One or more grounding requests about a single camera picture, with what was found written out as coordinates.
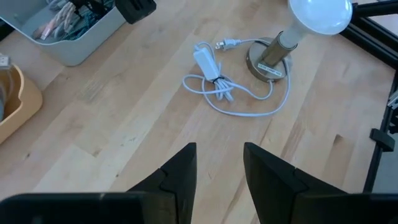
light bulb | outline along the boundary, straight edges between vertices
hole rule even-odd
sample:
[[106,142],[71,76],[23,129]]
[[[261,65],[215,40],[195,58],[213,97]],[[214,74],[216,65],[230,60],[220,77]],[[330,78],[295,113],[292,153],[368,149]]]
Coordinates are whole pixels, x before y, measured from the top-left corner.
[[292,25],[279,37],[280,44],[294,48],[307,34],[335,35],[351,21],[351,0],[289,0]]

wooden table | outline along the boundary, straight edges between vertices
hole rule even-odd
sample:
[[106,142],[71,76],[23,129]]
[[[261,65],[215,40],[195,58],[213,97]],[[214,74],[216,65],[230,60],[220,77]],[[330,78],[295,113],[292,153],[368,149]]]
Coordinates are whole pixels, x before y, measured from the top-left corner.
[[[0,146],[0,197],[21,192],[125,191],[186,143],[198,145],[193,223],[256,223],[243,143],[254,142],[348,192],[363,189],[394,71],[343,37],[308,36],[292,52],[292,91],[283,110],[237,118],[181,86],[199,73],[193,45],[225,37],[275,37],[291,17],[281,0],[169,0],[124,25],[77,67],[64,67],[13,33],[0,52],[44,91],[43,108]],[[268,91],[247,70],[249,45],[218,52],[223,72]],[[199,82],[190,83],[199,88]],[[281,101],[235,91],[222,108],[262,112]]]

sticker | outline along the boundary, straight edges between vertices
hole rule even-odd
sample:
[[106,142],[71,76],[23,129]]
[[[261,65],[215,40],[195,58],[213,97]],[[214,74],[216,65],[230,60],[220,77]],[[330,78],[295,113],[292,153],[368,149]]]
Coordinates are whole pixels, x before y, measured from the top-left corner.
[[280,72],[280,71],[277,71],[277,70],[275,70],[275,69],[273,69],[273,68],[270,68],[270,67],[268,67],[268,66],[266,66],[266,65],[263,65],[263,64],[261,64],[261,63],[258,64],[258,67],[261,68],[261,69],[263,69],[263,70],[266,71],[266,72],[272,73],[272,74],[274,74],[274,75],[276,75],[276,76],[278,76],[278,77],[283,78],[282,72]]

power cord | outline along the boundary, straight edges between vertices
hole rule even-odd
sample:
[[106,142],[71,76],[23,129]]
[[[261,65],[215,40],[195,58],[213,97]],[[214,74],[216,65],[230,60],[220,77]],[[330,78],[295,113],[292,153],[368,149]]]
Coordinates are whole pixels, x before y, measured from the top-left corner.
[[[216,44],[215,49],[229,50],[229,49],[233,49],[233,48],[237,47],[240,44],[254,42],[254,41],[262,42],[263,44],[265,44],[267,46],[269,46],[271,44],[270,42],[262,40],[262,39],[248,39],[248,40],[224,39],[224,41],[218,42]],[[185,75],[182,79],[182,85],[188,91],[190,91],[192,93],[203,95],[205,97],[206,101],[208,102],[208,104],[213,109],[215,109],[221,113],[233,115],[233,116],[260,117],[260,116],[272,115],[272,114],[278,112],[285,105],[287,98],[289,96],[289,92],[290,92],[290,70],[289,70],[289,66],[287,64],[286,59],[283,59],[283,61],[282,61],[284,64],[284,68],[285,68],[286,76],[287,76],[287,88],[286,88],[285,97],[282,100],[282,103],[274,111],[267,112],[267,113],[240,113],[240,112],[235,112],[235,111],[225,111],[225,110],[219,109],[210,101],[208,95],[215,94],[218,101],[222,100],[225,97],[229,102],[232,102],[234,100],[234,98],[232,96],[231,91],[234,88],[238,88],[240,90],[245,91],[246,93],[249,93],[253,98],[255,98],[257,100],[266,100],[271,96],[271,94],[273,92],[273,84],[272,84],[273,80],[268,81],[270,88],[269,88],[269,93],[266,96],[263,96],[263,97],[256,96],[254,93],[252,93],[246,87],[236,84],[231,78],[229,78],[226,75],[223,75],[221,73],[221,63],[219,63],[218,65],[216,64],[215,52],[213,50],[213,47],[209,43],[200,42],[194,46],[194,49],[195,49],[195,51],[193,53],[193,57],[197,61],[197,64],[201,68],[204,76],[192,75],[192,74]],[[186,79],[188,79],[188,78],[201,79],[202,80],[201,91],[194,90],[194,89],[190,88],[185,82]],[[205,90],[206,81],[212,82],[215,86],[215,90],[206,91]]]

tan container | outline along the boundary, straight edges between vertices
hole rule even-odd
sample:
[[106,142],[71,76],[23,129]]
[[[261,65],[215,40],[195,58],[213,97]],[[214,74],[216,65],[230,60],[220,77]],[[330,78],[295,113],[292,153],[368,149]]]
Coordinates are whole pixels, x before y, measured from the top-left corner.
[[[40,90],[26,78],[21,70],[13,65],[10,69],[14,89],[4,108],[4,119],[0,122],[0,143],[35,114],[43,103]],[[9,88],[10,81],[6,71],[0,71],[0,82]]]

